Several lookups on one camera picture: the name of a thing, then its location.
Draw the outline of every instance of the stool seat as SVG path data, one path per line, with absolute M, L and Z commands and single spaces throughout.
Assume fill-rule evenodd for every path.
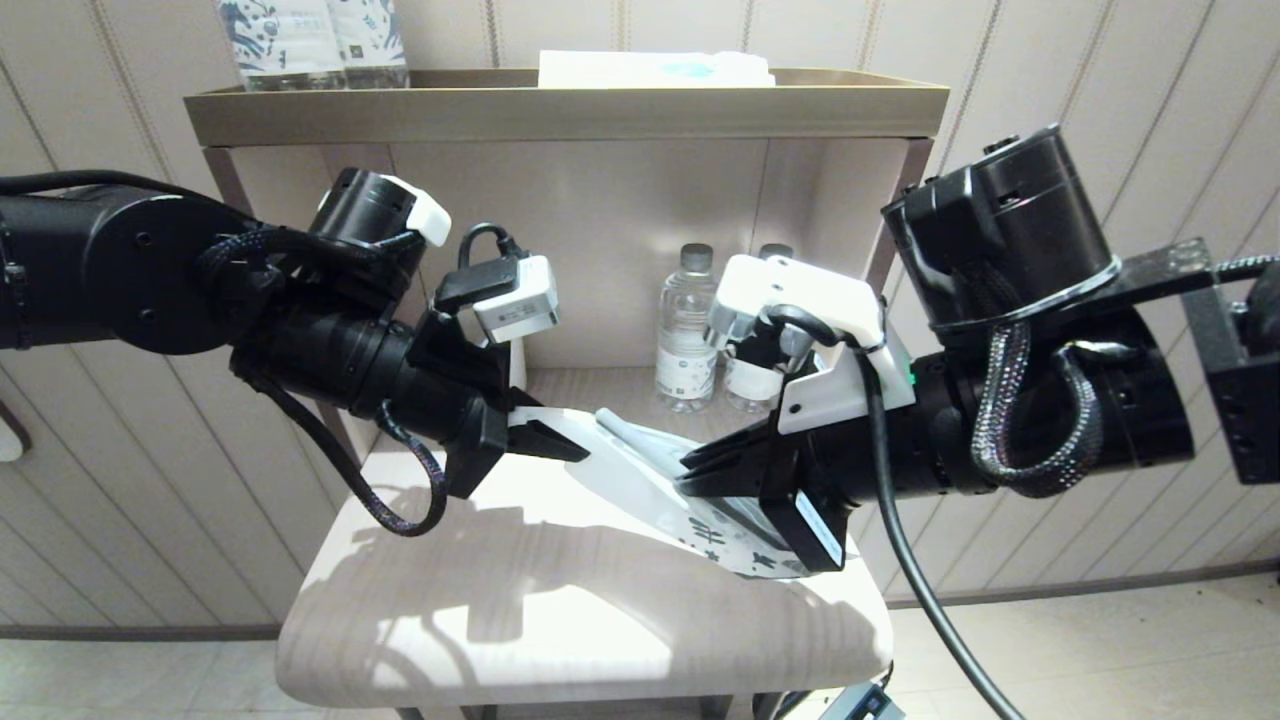
M 413 456 L 365 465 L 408 518 L 429 505 Z M 280 633 L 276 680 L 324 707 L 713 696 L 850 685 L 891 657 L 867 566 L 737 577 L 582 487 L 507 455 L 444 520 L 399 538 L 353 497 Z

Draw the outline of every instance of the tiled floor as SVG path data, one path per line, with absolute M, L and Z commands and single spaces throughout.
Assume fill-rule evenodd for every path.
M 975 605 L 951 615 L 1030 720 L 1280 717 L 1275 575 Z M 992 716 L 919 611 L 896 611 L 893 626 L 890 694 L 913 720 Z M 273 662 L 273 643 L 0 641 L 0 717 L 396 717 L 301 705 L 276 689 Z M 817 717 L 826 697 L 815 693 L 792 717 Z

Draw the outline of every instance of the bottle cap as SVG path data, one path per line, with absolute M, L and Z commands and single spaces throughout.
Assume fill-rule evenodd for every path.
M 774 255 L 781 255 L 783 258 L 795 258 L 795 250 L 791 250 L 790 245 L 783 245 L 781 242 L 769 242 L 760 246 L 760 259 L 768 260 Z
M 690 242 L 681 247 L 680 266 L 690 273 L 709 273 L 712 270 L 712 246 Z

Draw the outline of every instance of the plastic water bottle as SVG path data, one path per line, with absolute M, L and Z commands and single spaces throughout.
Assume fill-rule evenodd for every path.
M 672 413 L 696 413 L 716 391 L 717 352 L 704 340 L 714 297 L 712 247 L 681 247 L 680 269 L 663 283 L 658 305 L 658 398 Z
M 329 0 L 347 87 L 407 87 L 404 40 L 394 0 Z
M 759 256 L 769 259 L 774 255 L 791 258 L 795 252 L 790 245 L 771 242 L 760 247 Z M 782 392 L 782 373 L 771 368 L 756 368 L 750 363 L 740 363 L 732 357 L 724 364 L 724 395 L 728 404 L 742 413 L 768 413 L 778 406 Z
M 250 92 L 347 87 L 328 0 L 218 0 L 218 17 Z

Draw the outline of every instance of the striped wallpaper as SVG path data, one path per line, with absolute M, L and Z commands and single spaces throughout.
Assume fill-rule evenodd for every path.
M 1274 0 L 401 0 L 416 68 L 527 67 L 554 49 L 746 50 L 776 65 L 938 82 L 927 174 L 1061 119 L 1112 247 L 1203 236 L 1280 246 Z M 0 173 L 104 167 L 214 192 L 180 97 L 234 85 L 210 3 L 0 5 Z M 291 161 L 289 158 L 274 158 Z M 297 165 L 300 182 L 333 172 Z M 895 268 L 892 319 L 936 347 Z M 1235 482 L 1176 302 L 1146 310 L 1199 456 L 1050 501 L 902 505 L 940 591 L 975 594 L 1280 557 L 1280 487 Z M 116 342 L 0 352 L 33 439 L 0 465 L 0 625 L 255 626 L 283 620 L 344 497 L 316 448 L 225 370 L 227 352 Z M 851 532 L 909 594 L 874 512 Z

